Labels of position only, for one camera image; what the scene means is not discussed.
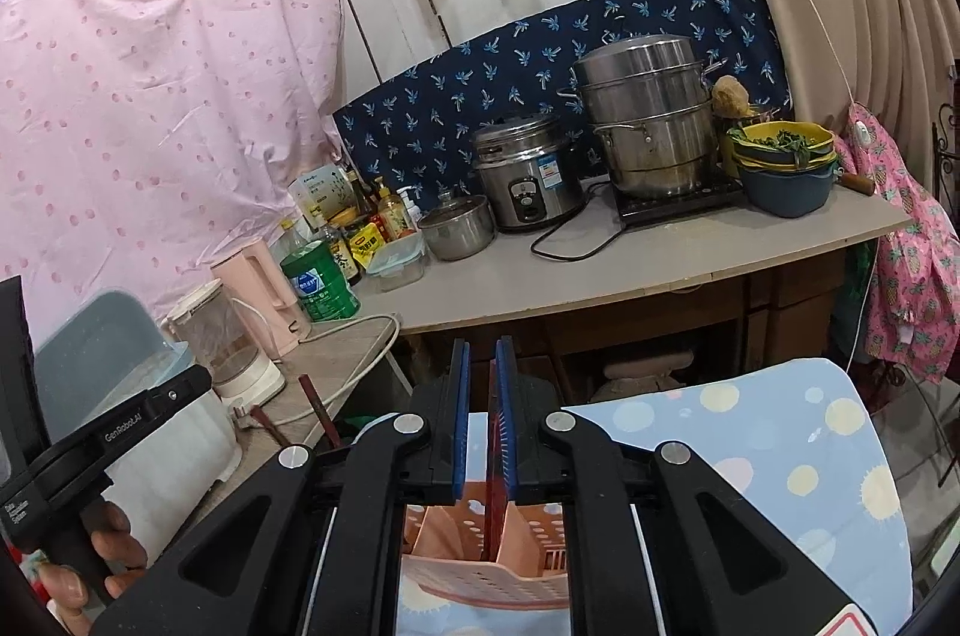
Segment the clear plastic food container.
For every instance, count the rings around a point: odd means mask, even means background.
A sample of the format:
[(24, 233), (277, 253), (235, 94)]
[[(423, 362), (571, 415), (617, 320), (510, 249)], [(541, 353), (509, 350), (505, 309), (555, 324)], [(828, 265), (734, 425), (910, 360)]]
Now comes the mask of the clear plastic food container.
[(423, 235), (415, 232), (377, 249), (366, 274), (378, 292), (392, 292), (418, 282), (425, 275), (428, 262)]

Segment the small steel pot with lid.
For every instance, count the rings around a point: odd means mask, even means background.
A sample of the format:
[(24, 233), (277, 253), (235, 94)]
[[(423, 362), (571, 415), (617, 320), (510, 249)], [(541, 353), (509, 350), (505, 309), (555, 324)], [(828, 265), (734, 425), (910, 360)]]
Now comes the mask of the small steel pot with lid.
[(496, 228), (485, 196), (455, 196), (444, 191), (438, 196), (438, 205), (421, 217), (420, 232), (436, 259), (454, 262), (487, 249)]

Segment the white dish drainer with lid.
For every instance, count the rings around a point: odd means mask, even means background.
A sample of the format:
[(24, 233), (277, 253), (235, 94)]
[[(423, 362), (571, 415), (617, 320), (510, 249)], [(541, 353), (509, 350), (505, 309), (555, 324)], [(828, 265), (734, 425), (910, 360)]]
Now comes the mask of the white dish drainer with lid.
[[(140, 301), (95, 296), (36, 350), (39, 402), (53, 441), (146, 389), (167, 386), (194, 365), (189, 345), (171, 342)], [(104, 498), (128, 517), (150, 560), (242, 459), (235, 425), (213, 391), (203, 394), (107, 469)]]

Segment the green detergent bottle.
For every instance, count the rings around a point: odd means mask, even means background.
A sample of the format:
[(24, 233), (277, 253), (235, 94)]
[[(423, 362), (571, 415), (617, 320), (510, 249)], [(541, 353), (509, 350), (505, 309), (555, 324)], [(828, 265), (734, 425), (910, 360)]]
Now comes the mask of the green detergent bottle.
[(293, 220), (281, 222), (288, 251), (280, 269), (288, 278), (298, 303), (311, 322), (348, 319), (359, 311), (340, 265), (324, 239), (302, 236)]

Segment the pink perforated utensil holder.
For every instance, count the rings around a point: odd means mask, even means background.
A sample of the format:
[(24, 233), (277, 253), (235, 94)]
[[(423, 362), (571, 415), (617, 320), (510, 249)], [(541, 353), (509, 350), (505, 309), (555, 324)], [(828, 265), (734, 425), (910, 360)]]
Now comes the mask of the pink perforated utensil holder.
[(558, 503), (487, 508), (487, 489), (467, 483), (452, 506), (405, 511), (402, 569), (420, 589), (494, 610), (569, 605), (566, 530)]

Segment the silver rice cooker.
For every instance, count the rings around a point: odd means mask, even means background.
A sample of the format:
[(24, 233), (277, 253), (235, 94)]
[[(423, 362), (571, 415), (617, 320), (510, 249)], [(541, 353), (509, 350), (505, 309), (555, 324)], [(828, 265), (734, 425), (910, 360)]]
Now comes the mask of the silver rice cooker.
[(472, 136), (480, 182), (500, 232), (539, 230), (586, 204), (571, 140), (552, 115), (514, 116)]

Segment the black induction cooker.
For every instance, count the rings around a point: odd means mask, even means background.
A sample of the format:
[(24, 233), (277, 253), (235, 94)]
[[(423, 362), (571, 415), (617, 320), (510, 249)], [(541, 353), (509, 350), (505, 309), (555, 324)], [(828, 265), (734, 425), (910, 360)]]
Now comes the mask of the black induction cooker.
[(745, 194), (740, 182), (718, 171), (708, 175), (700, 186), (685, 193), (643, 197), (613, 189), (613, 200), (622, 225), (640, 228), (736, 207), (745, 202)]

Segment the white blender jar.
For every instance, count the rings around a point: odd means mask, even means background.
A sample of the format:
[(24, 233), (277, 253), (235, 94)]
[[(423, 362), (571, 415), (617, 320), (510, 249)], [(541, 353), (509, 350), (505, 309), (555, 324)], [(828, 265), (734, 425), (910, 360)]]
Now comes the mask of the white blender jar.
[(161, 329), (185, 342), (210, 373), (213, 389), (236, 420), (285, 389), (285, 377), (249, 334), (236, 303), (213, 278), (184, 295), (163, 317)]

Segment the pink electric kettle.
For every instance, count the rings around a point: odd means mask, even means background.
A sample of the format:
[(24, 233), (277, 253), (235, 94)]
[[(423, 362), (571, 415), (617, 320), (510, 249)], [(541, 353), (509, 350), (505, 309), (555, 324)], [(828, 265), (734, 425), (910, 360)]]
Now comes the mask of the pink electric kettle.
[(212, 274), (223, 282), (244, 326), (272, 360), (289, 355), (308, 335), (311, 322), (262, 238), (215, 262)]

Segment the navy floral cloth backsplash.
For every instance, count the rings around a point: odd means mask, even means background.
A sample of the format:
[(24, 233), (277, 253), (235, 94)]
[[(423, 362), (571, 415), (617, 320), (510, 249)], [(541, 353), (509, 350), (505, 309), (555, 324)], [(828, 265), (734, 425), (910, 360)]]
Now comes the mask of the navy floral cloth backsplash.
[(789, 103), (775, 24), (765, 0), (577, 0), (529, 15), (412, 65), (334, 116), (364, 179), (439, 194), (477, 193), (472, 136), (514, 115), (552, 115), (586, 170), (601, 161), (579, 100), (574, 63), (640, 35), (682, 35), (698, 59), (719, 62), (761, 108)]

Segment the stainless steel steamer pot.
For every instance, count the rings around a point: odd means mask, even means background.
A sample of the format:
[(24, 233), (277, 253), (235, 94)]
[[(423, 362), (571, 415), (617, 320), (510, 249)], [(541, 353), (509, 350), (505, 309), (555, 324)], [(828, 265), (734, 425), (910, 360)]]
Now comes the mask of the stainless steel steamer pot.
[(604, 44), (573, 64), (620, 193), (665, 199), (701, 186), (718, 145), (708, 88), (715, 70), (692, 38), (667, 33)]

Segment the blue planet print tablecloth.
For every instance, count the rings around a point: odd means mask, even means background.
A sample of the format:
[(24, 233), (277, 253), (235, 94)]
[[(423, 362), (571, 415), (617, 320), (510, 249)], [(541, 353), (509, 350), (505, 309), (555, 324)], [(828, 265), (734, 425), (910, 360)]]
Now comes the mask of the blue planet print tablecloth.
[(877, 431), (838, 366), (793, 360), (576, 412), (636, 448), (682, 441), (820, 566), (878, 633), (910, 619), (900, 498)]

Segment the blue and yellow stacked basins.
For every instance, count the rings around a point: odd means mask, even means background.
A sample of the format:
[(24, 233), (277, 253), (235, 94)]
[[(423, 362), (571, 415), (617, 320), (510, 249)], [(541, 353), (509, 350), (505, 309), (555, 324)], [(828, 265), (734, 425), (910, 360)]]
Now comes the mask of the blue and yellow stacked basins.
[(767, 214), (800, 218), (827, 202), (838, 155), (832, 131), (813, 122), (768, 121), (726, 132), (747, 199)]

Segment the pink dotted sheet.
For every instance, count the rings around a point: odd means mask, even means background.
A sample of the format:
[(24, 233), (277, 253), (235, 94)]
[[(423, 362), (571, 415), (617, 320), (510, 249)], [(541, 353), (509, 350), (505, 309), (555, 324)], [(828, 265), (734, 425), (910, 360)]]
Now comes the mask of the pink dotted sheet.
[(44, 340), (167, 313), (342, 154), (342, 0), (2, 0), (2, 271)]

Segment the pink floral garment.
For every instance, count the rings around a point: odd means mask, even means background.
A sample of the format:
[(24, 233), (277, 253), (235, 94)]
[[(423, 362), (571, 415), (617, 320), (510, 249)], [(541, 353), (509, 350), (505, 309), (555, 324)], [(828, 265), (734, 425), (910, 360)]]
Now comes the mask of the pink floral garment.
[(835, 137), (843, 168), (875, 182), (875, 195), (908, 217), (882, 236), (857, 348), (939, 382), (958, 343), (958, 236), (946, 209), (908, 171), (895, 140), (861, 104)]

